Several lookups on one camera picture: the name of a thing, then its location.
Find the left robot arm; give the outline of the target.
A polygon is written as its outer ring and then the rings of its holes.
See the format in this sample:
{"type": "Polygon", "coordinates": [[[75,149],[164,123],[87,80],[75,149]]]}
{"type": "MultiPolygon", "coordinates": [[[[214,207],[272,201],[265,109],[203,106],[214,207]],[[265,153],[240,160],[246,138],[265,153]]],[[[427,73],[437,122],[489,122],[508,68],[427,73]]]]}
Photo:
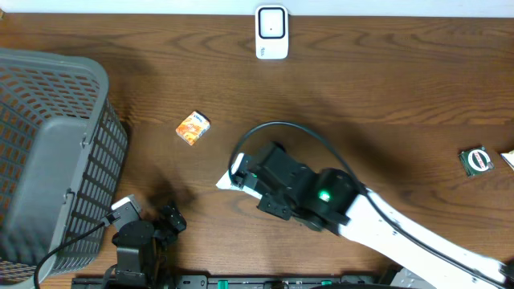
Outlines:
{"type": "Polygon", "coordinates": [[[116,203],[104,220],[114,225],[112,236],[117,263],[102,278],[102,288],[169,288],[173,278],[164,268],[163,252],[186,229],[186,220],[175,202],[158,210],[158,218],[148,221],[140,216],[132,201],[116,203]]]}

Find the teal wet wipes pack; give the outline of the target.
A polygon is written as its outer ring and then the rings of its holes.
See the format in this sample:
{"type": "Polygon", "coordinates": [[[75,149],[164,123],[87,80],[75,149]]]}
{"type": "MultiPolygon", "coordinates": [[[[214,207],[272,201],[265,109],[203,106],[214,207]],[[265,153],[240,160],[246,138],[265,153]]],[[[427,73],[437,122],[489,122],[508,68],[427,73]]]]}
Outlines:
{"type": "Polygon", "coordinates": [[[252,197],[255,197],[259,200],[262,198],[262,195],[260,193],[254,191],[253,189],[249,188],[248,186],[244,185],[242,188],[240,188],[237,185],[232,185],[230,183],[228,172],[225,172],[224,175],[218,180],[218,182],[216,183],[216,187],[218,189],[244,192],[244,193],[246,193],[252,197]]]}

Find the yellow snack bag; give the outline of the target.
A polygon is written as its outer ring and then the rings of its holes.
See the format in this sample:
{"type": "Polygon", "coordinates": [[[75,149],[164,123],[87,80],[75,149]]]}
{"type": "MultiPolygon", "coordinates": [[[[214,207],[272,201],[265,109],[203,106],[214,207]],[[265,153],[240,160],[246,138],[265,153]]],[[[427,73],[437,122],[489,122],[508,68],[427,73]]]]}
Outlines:
{"type": "Polygon", "coordinates": [[[514,151],[512,150],[508,153],[501,153],[500,155],[508,166],[514,170],[514,151]]]}

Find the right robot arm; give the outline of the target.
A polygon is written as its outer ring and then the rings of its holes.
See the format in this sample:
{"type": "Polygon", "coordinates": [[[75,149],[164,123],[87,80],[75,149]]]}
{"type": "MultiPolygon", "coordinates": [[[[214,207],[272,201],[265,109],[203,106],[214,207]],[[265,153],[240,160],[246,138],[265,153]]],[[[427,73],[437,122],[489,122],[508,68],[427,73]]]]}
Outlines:
{"type": "Polygon", "coordinates": [[[254,194],[259,210],[367,246],[436,288],[511,288],[513,269],[410,220],[348,169],[312,171],[270,143],[255,156],[235,148],[229,186],[254,194]]]}

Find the green square box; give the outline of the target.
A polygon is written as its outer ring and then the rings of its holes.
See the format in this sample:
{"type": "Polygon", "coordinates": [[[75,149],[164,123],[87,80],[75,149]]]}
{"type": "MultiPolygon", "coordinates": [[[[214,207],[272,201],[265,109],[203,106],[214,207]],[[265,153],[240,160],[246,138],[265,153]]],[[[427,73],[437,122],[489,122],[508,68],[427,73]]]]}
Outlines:
{"type": "Polygon", "coordinates": [[[475,177],[492,171],[495,166],[485,147],[480,146],[462,151],[459,160],[467,177],[475,177]]]}

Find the small orange snack packet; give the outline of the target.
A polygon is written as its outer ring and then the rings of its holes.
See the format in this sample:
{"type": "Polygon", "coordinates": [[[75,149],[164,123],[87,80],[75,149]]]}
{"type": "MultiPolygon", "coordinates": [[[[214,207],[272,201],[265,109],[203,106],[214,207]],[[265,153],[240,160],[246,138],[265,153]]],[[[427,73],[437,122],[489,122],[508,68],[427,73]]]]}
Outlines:
{"type": "Polygon", "coordinates": [[[177,126],[175,132],[188,145],[194,145],[209,129],[209,119],[200,112],[193,111],[177,126]]]}

